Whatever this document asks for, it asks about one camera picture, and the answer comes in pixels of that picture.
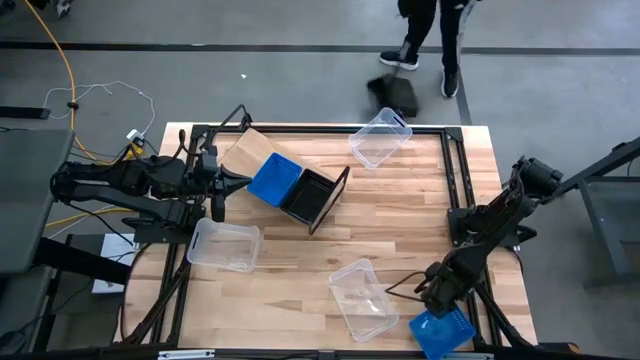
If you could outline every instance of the black pants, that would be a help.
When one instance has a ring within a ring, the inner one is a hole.
[[[467,16],[476,0],[440,0],[440,32],[442,33],[442,65],[447,74],[458,71],[458,57],[462,32]],[[405,41],[412,51],[424,42],[436,15],[438,0],[421,0],[420,6],[409,16],[409,31]]]

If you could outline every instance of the person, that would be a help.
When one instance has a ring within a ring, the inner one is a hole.
[[[460,43],[467,16],[477,0],[440,0],[440,31],[442,33],[442,95],[453,98],[458,93]],[[398,0],[402,17],[408,18],[409,29],[402,48],[385,51],[379,60],[385,65],[405,70],[418,68],[418,50],[429,34],[438,0]]]

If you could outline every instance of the small white paper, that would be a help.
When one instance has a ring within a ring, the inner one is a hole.
[[[133,234],[122,234],[122,236],[133,242]],[[104,242],[102,243],[102,251],[100,251],[100,256],[116,261],[118,260],[118,257],[120,257],[120,255],[132,251],[135,251],[135,247],[126,243],[120,236],[116,234],[105,234]],[[118,262],[130,266],[131,263],[133,263],[134,256],[134,253],[125,255],[120,260],[118,260]],[[111,294],[123,291],[124,285],[114,284],[112,282],[98,279],[93,282],[93,289],[91,290],[91,292],[94,294]]]

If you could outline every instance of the clear plastic container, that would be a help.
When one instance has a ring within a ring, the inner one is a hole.
[[[256,226],[230,225],[202,218],[193,231],[187,260],[192,264],[252,272],[262,238]]]
[[[353,154],[367,169],[375,169],[413,135],[413,130],[389,108],[357,133],[349,135]]]
[[[361,259],[329,276],[333,293],[356,341],[368,341],[398,323],[398,312],[380,287],[371,261]]]

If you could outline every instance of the yellow cable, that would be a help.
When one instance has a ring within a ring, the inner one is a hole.
[[[99,210],[99,211],[94,211],[93,213],[96,215],[100,215],[100,214],[108,214],[108,213],[116,213],[116,212],[134,212],[133,210],[129,210],[129,209],[124,209],[124,208],[114,208],[114,209],[104,209],[104,210]],[[66,219],[62,219],[62,220],[58,220],[58,221],[53,221],[50,223],[47,223],[47,225],[45,225],[45,227],[50,227],[50,226],[58,226],[58,225],[62,225],[62,224],[66,224],[69,221],[73,221],[76,219],[82,219],[85,218],[87,216],[91,216],[90,214],[78,214],[78,215],[73,215],[70,216]]]
[[[76,82],[75,82],[75,79],[73,78],[73,71],[71,71],[71,65],[69,65],[69,61],[67,60],[67,57],[64,55],[64,51],[62,51],[60,44],[58,44],[58,40],[56,40],[55,36],[53,36],[53,33],[51,33],[51,30],[49,30],[49,27],[47,27],[47,24],[45,24],[42,18],[40,17],[40,15],[38,15],[38,12],[36,11],[36,9],[33,8],[33,6],[29,3],[28,0],[24,0],[24,3],[27,4],[27,6],[29,7],[33,15],[36,17],[36,19],[38,19],[38,22],[40,23],[40,25],[42,25],[42,28],[44,29],[44,31],[47,33],[47,35],[49,35],[49,38],[51,39],[51,41],[53,41],[56,48],[58,49],[58,52],[62,57],[62,61],[64,61],[64,66],[67,68],[67,73],[69,74],[69,80],[71,80],[71,102],[75,103],[76,102]],[[74,131],[75,131],[75,121],[76,121],[76,111],[75,109],[71,109],[71,130],[74,130]],[[84,145],[82,145],[77,135],[75,137],[75,142],[76,144],[78,144],[78,147],[80,148],[80,150],[82,150],[82,152],[85,153],[85,155],[95,160],[96,162],[101,164],[107,164],[107,165],[111,165],[113,163],[113,162],[99,160],[98,158],[93,156],[93,154],[87,151]]]

